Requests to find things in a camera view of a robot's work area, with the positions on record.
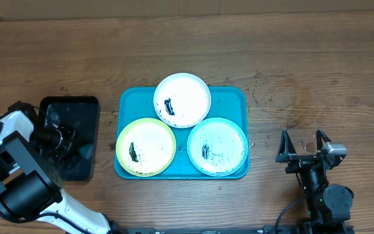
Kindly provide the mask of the yellow-green round plate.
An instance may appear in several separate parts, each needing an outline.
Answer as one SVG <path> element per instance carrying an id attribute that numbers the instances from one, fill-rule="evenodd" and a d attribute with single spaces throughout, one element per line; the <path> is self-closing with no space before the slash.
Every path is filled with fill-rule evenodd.
<path id="1" fill-rule="evenodd" d="M 155 118 L 140 118 L 125 126 L 116 141 L 116 159 L 133 176 L 151 177 L 163 172 L 175 157 L 173 131 Z"/>

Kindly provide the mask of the dark green sponge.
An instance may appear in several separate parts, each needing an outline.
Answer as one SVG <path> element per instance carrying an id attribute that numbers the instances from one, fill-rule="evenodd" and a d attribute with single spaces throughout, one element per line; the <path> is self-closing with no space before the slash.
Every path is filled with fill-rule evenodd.
<path id="1" fill-rule="evenodd" d="M 93 158 L 94 154 L 94 145 L 93 144 L 85 144 L 78 148 L 78 153 L 82 159 L 90 161 Z"/>

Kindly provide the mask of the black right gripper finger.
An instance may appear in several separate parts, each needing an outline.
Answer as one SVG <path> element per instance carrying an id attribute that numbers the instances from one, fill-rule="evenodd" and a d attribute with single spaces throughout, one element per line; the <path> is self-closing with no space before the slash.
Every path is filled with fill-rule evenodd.
<path id="1" fill-rule="evenodd" d="M 317 150 L 321 150 L 324 143 L 330 142 L 330 138 L 323 132 L 322 129 L 316 131 L 316 145 Z"/>
<path id="2" fill-rule="evenodd" d="M 296 150 L 292 144 L 286 129 L 281 133 L 280 146 L 275 158 L 276 163 L 288 163 L 297 157 Z"/>

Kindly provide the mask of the white round plate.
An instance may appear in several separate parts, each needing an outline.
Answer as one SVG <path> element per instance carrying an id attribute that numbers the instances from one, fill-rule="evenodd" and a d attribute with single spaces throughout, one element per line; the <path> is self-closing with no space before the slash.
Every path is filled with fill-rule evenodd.
<path id="1" fill-rule="evenodd" d="M 156 87 L 153 107 L 157 116 L 176 128 L 197 125 L 208 115 L 211 94 L 207 84 L 190 73 L 174 73 Z"/>

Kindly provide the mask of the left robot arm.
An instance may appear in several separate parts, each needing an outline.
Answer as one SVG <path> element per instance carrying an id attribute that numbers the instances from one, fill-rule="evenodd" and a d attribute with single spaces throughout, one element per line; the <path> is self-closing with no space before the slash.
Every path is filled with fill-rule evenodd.
<path id="1" fill-rule="evenodd" d="M 69 195 L 64 180 L 85 180 L 94 167 L 99 115 L 89 103 L 60 110 L 17 101 L 0 116 L 0 217 L 52 224 L 66 233 L 125 233 L 105 214 Z"/>

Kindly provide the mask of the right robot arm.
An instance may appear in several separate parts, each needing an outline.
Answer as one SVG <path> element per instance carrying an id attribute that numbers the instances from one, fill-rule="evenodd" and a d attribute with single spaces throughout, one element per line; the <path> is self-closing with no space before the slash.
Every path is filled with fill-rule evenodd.
<path id="1" fill-rule="evenodd" d="M 345 186 L 330 184 L 327 171 L 337 167 L 347 155 L 346 147 L 335 143 L 323 132 L 316 131 L 317 151 L 313 155 L 298 156 L 291 138 L 283 130 L 280 146 L 275 158 L 277 163 L 286 163 L 285 172 L 295 174 L 304 195 L 285 207 L 275 221 L 275 233 L 353 233 L 345 222 L 350 219 L 354 193 Z M 280 226 L 285 213 L 294 205 L 305 201 L 308 218 L 301 219 L 296 226 Z"/>

